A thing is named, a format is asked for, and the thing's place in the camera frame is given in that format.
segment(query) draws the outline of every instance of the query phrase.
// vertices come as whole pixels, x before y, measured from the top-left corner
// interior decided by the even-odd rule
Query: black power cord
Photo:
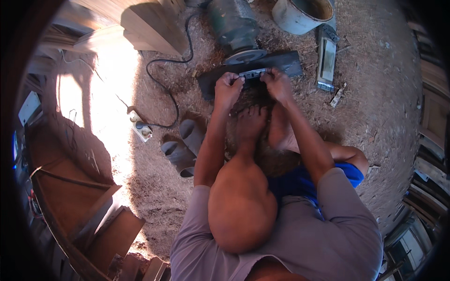
[[[138,129],[141,129],[143,126],[149,126],[149,127],[150,127],[150,126],[156,126],[156,127],[161,127],[161,128],[165,128],[165,129],[172,129],[172,128],[176,125],[176,123],[178,122],[178,118],[180,117],[180,111],[179,111],[179,109],[178,109],[178,104],[176,104],[175,98],[173,97],[172,93],[169,91],[169,89],[168,89],[166,86],[164,86],[164,85],[161,84],[159,81],[157,81],[155,78],[153,78],[153,76],[152,76],[152,75],[150,74],[150,72],[149,72],[149,65],[150,65],[151,63],[154,63],[154,62],[187,63],[187,62],[190,62],[190,61],[194,58],[194,50],[192,49],[192,40],[191,40],[191,35],[189,34],[189,29],[188,29],[188,27],[189,27],[189,21],[191,20],[191,18],[192,18],[193,16],[198,15],[198,14],[200,14],[200,13],[194,13],[194,14],[190,15],[189,18],[186,19],[186,23],[184,24],[184,27],[185,27],[185,29],[186,29],[186,34],[187,34],[188,39],[189,39],[189,48],[190,48],[190,51],[191,51],[190,57],[189,57],[187,60],[185,60],[185,61],[175,61],[175,60],[171,60],[171,59],[162,59],[162,58],[154,59],[154,60],[150,61],[149,63],[147,63],[147,66],[145,67],[145,70],[147,71],[147,74],[149,75],[149,77],[150,77],[156,84],[160,85],[160,86],[164,89],[164,91],[169,95],[169,97],[171,98],[171,100],[173,101],[173,104],[175,105],[175,110],[176,110],[176,118],[175,118],[175,121],[173,121],[173,123],[172,123],[171,125],[169,125],[169,126],[164,126],[164,125],[161,125],[161,124],[144,124],[144,123],[142,123],[142,122],[137,122],[137,123],[136,123],[136,127],[137,127]]]

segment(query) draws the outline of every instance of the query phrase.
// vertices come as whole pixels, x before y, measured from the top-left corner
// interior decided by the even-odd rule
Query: blue shorts
[[[353,164],[340,162],[335,163],[335,166],[344,171],[353,188],[357,187],[364,179],[362,172]],[[278,208],[281,207],[281,198],[288,195],[303,196],[313,201],[316,206],[319,205],[317,191],[304,165],[276,178],[267,177],[267,180],[269,181],[269,190],[277,200]]]

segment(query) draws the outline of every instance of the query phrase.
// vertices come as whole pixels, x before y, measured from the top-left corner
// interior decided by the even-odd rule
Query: green motor
[[[227,56],[225,64],[246,63],[267,54],[256,44],[259,27],[246,0],[212,0],[208,20]]]

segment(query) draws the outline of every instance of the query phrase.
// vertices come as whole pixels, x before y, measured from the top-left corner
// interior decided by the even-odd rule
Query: hand
[[[233,108],[233,105],[239,98],[241,94],[242,87],[244,85],[245,78],[239,77],[236,73],[226,72],[222,75],[216,82],[214,91],[216,93],[214,107],[216,109],[223,109],[229,113]]]
[[[278,68],[266,68],[266,72],[261,73],[260,80],[265,82],[267,90],[271,97],[280,102],[283,106],[293,101],[292,86],[286,73],[281,72]]]

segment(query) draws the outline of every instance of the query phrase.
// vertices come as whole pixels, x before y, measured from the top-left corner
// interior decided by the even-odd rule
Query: black rubber sandal
[[[186,119],[180,124],[180,135],[186,146],[195,154],[198,155],[200,147],[205,139],[205,134],[200,126],[192,119]]]
[[[163,143],[161,151],[169,159],[170,163],[183,178],[194,176],[194,166],[197,157],[190,151],[183,142],[170,141]]]

